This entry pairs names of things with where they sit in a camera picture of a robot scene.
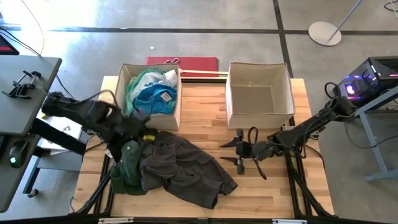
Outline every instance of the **beige storage box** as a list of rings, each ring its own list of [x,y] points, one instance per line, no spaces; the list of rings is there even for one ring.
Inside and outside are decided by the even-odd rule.
[[[177,103],[174,114],[152,114],[148,123],[149,127],[159,130],[177,130],[180,127],[181,117],[181,77],[177,64],[159,64],[159,65],[128,65],[124,64],[120,69],[118,85],[116,87],[116,100],[122,111],[126,111],[126,85],[132,77],[138,76],[145,69],[160,69],[165,71],[175,70],[178,76],[177,82]]]
[[[280,128],[295,113],[286,64],[231,63],[225,89],[228,128]]]

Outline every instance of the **metal pole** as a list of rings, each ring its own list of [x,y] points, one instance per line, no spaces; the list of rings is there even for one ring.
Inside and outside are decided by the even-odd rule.
[[[349,18],[349,16],[354,12],[354,10],[361,4],[362,0],[358,0],[358,2],[355,4],[355,6],[350,10],[350,12],[347,14],[347,16],[343,19],[343,22],[341,22],[341,24],[337,27],[337,29],[335,30],[335,32],[331,35],[331,37],[329,38],[328,41],[330,41],[335,35],[336,33],[340,30],[340,28],[343,26],[343,24],[347,21],[347,19]]]

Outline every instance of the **concrete floor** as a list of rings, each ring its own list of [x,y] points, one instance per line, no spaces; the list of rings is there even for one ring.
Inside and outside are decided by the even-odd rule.
[[[63,26],[277,29],[272,0],[26,2],[45,29]],[[285,29],[307,30],[316,21],[337,25],[355,2],[279,0],[279,6]],[[384,1],[365,0],[343,30],[398,30],[398,18],[383,5]],[[11,10],[24,13],[15,16]],[[22,41],[35,49],[41,48],[40,32],[23,5],[7,5],[3,16],[4,22],[24,25],[22,31],[14,32]],[[316,113],[327,100],[324,83],[339,82],[367,57],[398,55],[396,40],[396,35],[344,35],[337,46],[322,47],[307,35],[286,35],[293,75],[305,79],[312,112]],[[21,54],[32,55],[16,47]],[[214,56],[218,57],[222,71],[228,70],[230,62],[284,61],[278,34],[46,32],[43,55],[63,59],[58,74],[71,94],[79,98],[96,93],[102,77],[117,75],[123,63],[143,64],[148,56]],[[61,88],[54,83],[52,90]],[[397,134],[394,119],[393,116],[371,118],[378,139]],[[383,123],[392,128],[383,128]],[[360,124],[350,123],[348,129],[357,144],[368,146]],[[398,151],[394,151],[397,143],[398,139],[393,139],[381,145],[390,169],[398,169]],[[398,223],[398,179],[367,183],[364,175],[378,172],[373,154],[350,144],[343,124],[327,126],[320,138],[320,149],[337,215]],[[77,177],[76,172],[40,171],[34,187],[41,195],[27,198],[21,194],[20,186],[10,209],[0,214],[0,220],[68,213]]]

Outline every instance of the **green garment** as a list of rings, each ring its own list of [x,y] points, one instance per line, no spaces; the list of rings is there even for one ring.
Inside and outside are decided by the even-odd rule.
[[[132,106],[132,102],[130,100],[130,93],[132,93],[134,91],[134,89],[136,88],[136,86],[138,85],[138,83],[141,81],[141,78],[149,73],[149,72],[156,72],[159,73],[161,75],[165,74],[166,71],[165,70],[159,70],[159,69],[145,69],[144,71],[142,71],[131,84],[127,84],[126,85],[126,113],[129,114],[133,111],[134,107]]]
[[[115,194],[144,195],[141,187],[139,159],[142,147],[135,141],[129,141],[122,147],[121,160],[111,172],[112,191]]]

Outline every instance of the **wooden tabletop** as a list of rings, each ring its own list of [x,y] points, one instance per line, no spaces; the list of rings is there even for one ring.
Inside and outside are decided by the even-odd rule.
[[[104,77],[101,89],[116,88],[118,77]],[[182,115],[178,131],[172,131],[187,138],[210,155],[238,183],[238,187],[228,196],[219,195],[214,210],[201,208],[183,201],[166,192],[163,188],[149,191],[143,196],[116,194],[113,201],[113,217],[210,217],[210,218],[293,218],[292,199],[284,157],[273,157],[260,162],[268,180],[259,175],[252,160],[245,160],[245,174],[238,175],[233,163],[220,159],[220,156],[236,156],[235,148],[220,148],[236,135],[236,131],[226,128],[225,84],[183,83]],[[295,101],[296,124],[311,117],[304,80],[292,79]],[[112,102],[111,95],[104,93],[100,100]],[[259,141],[278,129],[262,129]],[[98,144],[93,138],[88,147]],[[318,150],[318,143],[308,142]],[[73,208],[79,209],[97,187],[104,158],[105,146],[100,146],[86,153],[73,200]],[[303,159],[308,188],[326,211],[333,213],[328,184],[322,160],[312,151],[307,150]],[[104,191],[104,209],[108,188]],[[302,193],[298,188],[300,208],[304,212]]]

